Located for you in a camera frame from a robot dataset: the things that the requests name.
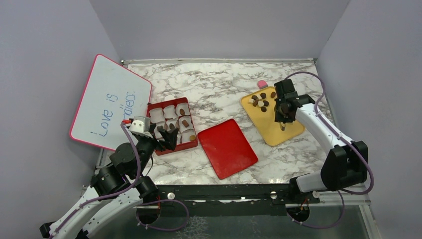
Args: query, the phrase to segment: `whiteboard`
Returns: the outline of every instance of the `whiteboard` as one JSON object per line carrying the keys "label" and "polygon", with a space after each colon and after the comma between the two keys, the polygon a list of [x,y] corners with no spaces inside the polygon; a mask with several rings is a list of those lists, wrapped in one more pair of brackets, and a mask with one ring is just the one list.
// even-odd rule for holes
{"label": "whiteboard", "polygon": [[97,55],[69,130],[70,137],[115,150],[128,142],[121,121],[146,116],[151,89],[145,78]]}

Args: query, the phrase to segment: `white bolt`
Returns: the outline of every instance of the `white bolt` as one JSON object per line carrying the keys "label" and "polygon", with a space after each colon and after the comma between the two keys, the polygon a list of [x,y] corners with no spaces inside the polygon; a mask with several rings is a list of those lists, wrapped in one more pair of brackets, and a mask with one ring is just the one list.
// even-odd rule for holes
{"label": "white bolt", "polygon": [[276,193],[276,192],[274,192],[274,191],[272,191],[272,192],[270,193],[270,198],[271,198],[271,199],[277,199],[277,193]]}
{"label": "white bolt", "polygon": [[174,193],[169,193],[167,194],[167,198],[173,200],[176,196],[174,195]]}
{"label": "white bolt", "polygon": [[318,191],[313,191],[313,192],[312,192],[312,196],[313,196],[314,198],[319,198],[319,192],[318,192]]}

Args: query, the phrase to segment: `red cutting board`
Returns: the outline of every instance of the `red cutting board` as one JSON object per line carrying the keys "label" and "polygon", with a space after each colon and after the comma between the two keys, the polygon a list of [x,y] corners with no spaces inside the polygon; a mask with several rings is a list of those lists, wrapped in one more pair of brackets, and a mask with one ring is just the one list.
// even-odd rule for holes
{"label": "red cutting board", "polygon": [[238,173],[258,161],[234,119],[201,131],[198,139],[219,179]]}

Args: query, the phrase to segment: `red tray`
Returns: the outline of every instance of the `red tray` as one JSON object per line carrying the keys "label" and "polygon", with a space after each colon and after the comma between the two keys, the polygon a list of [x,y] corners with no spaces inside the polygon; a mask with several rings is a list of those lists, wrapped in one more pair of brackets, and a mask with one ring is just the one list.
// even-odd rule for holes
{"label": "red tray", "polygon": [[198,138],[219,179],[258,162],[258,157],[234,119],[201,131]]}
{"label": "red tray", "polygon": [[[160,102],[160,103],[148,105],[146,116],[147,117],[150,117],[149,111],[152,110],[152,109],[155,109],[155,108],[163,108],[164,109],[165,107],[170,106],[170,105],[174,105],[174,107],[176,107],[180,103],[188,103],[188,107],[189,107],[188,98],[186,98],[186,97],[175,99],[175,100],[171,100],[171,101],[163,101],[163,102]],[[192,113],[191,113],[191,108],[190,107],[189,107],[189,114],[192,117]],[[197,132],[195,130],[195,126],[194,126],[194,121],[193,120],[192,120],[192,127],[194,128],[195,135],[196,135]],[[158,150],[156,150],[155,153],[157,155],[163,155],[163,154],[168,154],[168,153],[172,153],[172,152],[177,152],[177,151],[185,150],[185,149],[188,149],[188,148],[193,148],[193,147],[196,147],[196,146],[198,146],[198,137],[195,139],[195,141],[187,142],[187,143],[181,143],[181,144],[177,145],[176,146],[176,149],[174,151],[171,151],[171,150],[158,151]]]}

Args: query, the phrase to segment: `marble table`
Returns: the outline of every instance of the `marble table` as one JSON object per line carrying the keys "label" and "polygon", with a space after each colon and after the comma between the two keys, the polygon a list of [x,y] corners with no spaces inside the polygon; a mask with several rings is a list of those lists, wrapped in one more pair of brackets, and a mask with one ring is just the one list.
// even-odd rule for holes
{"label": "marble table", "polygon": [[[287,183],[292,177],[321,169],[325,153],[307,130],[271,147],[240,105],[241,97],[258,90],[258,80],[273,85],[296,71],[317,73],[313,62],[129,64],[128,69],[151,81],[151,103],[187,97],[197,133],[235,119],[258,156],[256,164],[219,180],[201,144],[167,155],[154,154],[149,176],[157,185]],[[299,94],[317,99],[322,93],[312,76],[301,74],[292,80]],[[319,107],[331,119],[325,99]],[[111,153],[106,151],[104,157]]]}

